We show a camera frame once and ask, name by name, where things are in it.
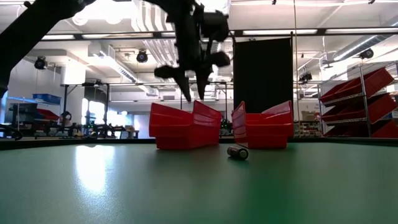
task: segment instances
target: green tabletop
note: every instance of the green tabletop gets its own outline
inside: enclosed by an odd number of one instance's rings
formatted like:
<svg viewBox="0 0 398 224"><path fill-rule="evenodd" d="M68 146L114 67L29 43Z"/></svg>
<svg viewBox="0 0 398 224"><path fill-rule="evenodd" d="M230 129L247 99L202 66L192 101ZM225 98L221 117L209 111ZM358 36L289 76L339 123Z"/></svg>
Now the green tabletop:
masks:
<svg viewBox="0 0 398 224"><path fill-rule="evenodd" d="M398 149L295 143L0 152L0 223L398 223Z"/></svg>

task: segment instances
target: red bin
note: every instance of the red bin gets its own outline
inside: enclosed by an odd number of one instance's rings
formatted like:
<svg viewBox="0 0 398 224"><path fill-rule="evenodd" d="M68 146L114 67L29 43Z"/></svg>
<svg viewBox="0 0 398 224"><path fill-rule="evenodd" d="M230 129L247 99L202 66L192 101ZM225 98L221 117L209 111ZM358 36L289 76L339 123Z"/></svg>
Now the red bin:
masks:
<svg viewBox="0 0 398 224"><path fill-rule="evenodd" d="M221 113L199 101L193 112L153 103L150 109L149 136L158 149L193 149L219 142Z"/></svg>
<svg viewBox="0 0 398 224"><path fill-rule="evenodd" d="M248 114L244 102L232 113L235 142L250 149L286 148L294 135L292 102L287 101L261 114Z"/></svg>

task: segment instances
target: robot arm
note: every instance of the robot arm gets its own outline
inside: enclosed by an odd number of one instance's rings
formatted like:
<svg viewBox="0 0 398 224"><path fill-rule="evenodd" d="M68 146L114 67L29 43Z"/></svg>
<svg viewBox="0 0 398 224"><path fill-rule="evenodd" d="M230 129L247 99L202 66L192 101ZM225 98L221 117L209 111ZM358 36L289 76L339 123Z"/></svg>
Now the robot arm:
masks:
<svg viewBox="0 0 398 224"><path fill-rule="evenodd" d="M28 7L5 31L0 34L0 50L6 52L7 57L0 61L0 98L7 91L12 68L14 68L34 46L53 28L59 21L70 18L80 12L85 6L95 0L36 0L33 4L26 2ZM228 57L211 57L209 52L204 52L200 45L200 30L204 36L211 40L224 41L228 36L228 23L222 13L204 13L203 6L195 0L145 0L158 5L175 24L177 50L180 68L161 68L155 75L162 78L174 78L182 89L187 100L190 101L188 80L181 77L186 70L197 73L198 87L201 83L200 96L203 98L207 78L211 66L229 65Z"/></svg>

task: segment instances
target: battery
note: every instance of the battery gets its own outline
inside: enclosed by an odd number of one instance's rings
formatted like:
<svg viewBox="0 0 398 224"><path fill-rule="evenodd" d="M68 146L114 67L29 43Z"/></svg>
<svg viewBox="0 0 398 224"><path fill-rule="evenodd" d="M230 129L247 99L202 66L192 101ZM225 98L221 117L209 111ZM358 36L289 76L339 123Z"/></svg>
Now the battery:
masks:
<svg viewBox="0 0 398 224"><path fill-rule="evenodd" d="M249 152L247 149L236 148L236 147L228 147L227 151L228 155L236 160L245 160L249 157Z"/></svg>

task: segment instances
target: black curtain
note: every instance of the black curtain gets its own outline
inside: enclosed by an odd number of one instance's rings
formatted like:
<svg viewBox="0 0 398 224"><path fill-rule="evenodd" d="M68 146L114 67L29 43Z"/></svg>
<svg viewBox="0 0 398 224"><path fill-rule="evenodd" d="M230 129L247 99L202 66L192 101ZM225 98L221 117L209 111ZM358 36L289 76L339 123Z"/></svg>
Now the black curtain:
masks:
<svg viewBox="0 0 398 224"><path fill-rule="evenodd" d="M293 101L291 38L238 42L234 56L234 107L261 113Z"/></svg>

